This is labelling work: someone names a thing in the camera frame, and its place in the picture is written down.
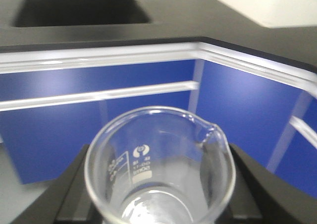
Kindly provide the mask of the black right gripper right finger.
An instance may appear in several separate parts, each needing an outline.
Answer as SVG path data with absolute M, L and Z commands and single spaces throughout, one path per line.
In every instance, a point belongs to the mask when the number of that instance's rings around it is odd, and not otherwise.
M 236 185 L 219 224 L 315 224 L 317 200 L 230 144 Z

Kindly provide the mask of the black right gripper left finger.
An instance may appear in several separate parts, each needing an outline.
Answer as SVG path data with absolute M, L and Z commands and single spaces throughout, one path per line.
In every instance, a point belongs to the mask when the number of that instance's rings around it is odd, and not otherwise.
M 13 222 L 15 224 L 100 224 L 84 182 L 84 145 L 68 168 Z

